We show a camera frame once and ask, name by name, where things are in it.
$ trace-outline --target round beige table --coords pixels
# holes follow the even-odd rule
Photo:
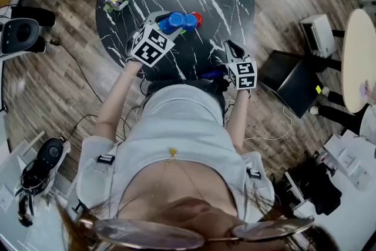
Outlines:
[[[372,89],[376,83],[376,32],[367,13],[356,9],[347,22],[342,55],[343,98],[352,113],[368,102],[360,93],[366,80]]]

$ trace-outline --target round table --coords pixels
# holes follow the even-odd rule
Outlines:
[[[98,33],[109,55],[120,66],[125,65],[128,39],[150,13],[202,14],[200,28],[179,35],[173,49],[153,68],[143,67],[148,81],[198,79],[216,65],[226,63],[223,40],[232,39],[243,45],[251,42],[254,0],[130,0],[123,10],[110,14],[103,7],[103,0],[97,0]]]
[[[372,20],[362,9],[352,12],[345,31],[342,56],[342,92],[346,108],[359,112],[368,102],[360,86],[376,83],[376,32]]]

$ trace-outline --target wooden floor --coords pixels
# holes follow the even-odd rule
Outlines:
[[[95,2],[25,0],[24,4],[57,13],[57,24],[45,33],[46,40],[60,40],[76,56],[89,82],[104,99],[121,70],[106,53],[96,33]],[[333,28],[344,29],[354,8],[352,0],[256,0],[254,41],[248,46],[254,52],[258,66],[273,49],[302,53],[304,39],[298,27],[300,20],[325,13]],[[321,76],[324,84],[340,92],[338,72],[327,70]],[[31,140],[41,130],[45,130],[48,137],[68,137],[81,117],[97,114],[101,105],[74,60],[63,48],[52,45],[47,46],[46,53],[31,53],[6,61],[3,87],[4,101],[9,106],[11,149],[23,139]],[[227,98],[234,99],[235,95],[235,91],[230,91]],[[142,99],[137,81],[127,99],[123,117]],[[249,151],[261,153],[268,173],[275,173],[277,177],[302,160],[304,151],[314,153],[333,133],[341,130],[338,124],[321,117],[305,114],[302,119],[297,119],[286,111],[293,119],[293,126],[285,138],[246,142]],[[131,113],[127,121],[134,125],[135,114]],[[95,118],[82,121],[70,139],[72,152],[61,167],[62,173],[70,180],[75,177],[82,140],[93,133],[94,122]],[[247,137],[277,138],[285,134],[289,126],[290,121],[282,114],[282,106],[272,95],[257,88],[249,104]],[[123,136],[122,124],[118,135]]]

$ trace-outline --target sneaker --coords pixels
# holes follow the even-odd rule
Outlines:
[[[318,107],[317,106],[312,106],[310,109],[310,113],[312,115],[318,115]]]
[[[328,87],[325,86],[325,87],[323,87],[323,90],[321,90],[321,92],[322,92],[323,95],[328,97],[330,90],[329,90]]]

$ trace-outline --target paper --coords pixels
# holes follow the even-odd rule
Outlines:
[[[0,207],[3,208],[5,212],[8,211],[13,199],[13,194],[3,185],[0,189]]]

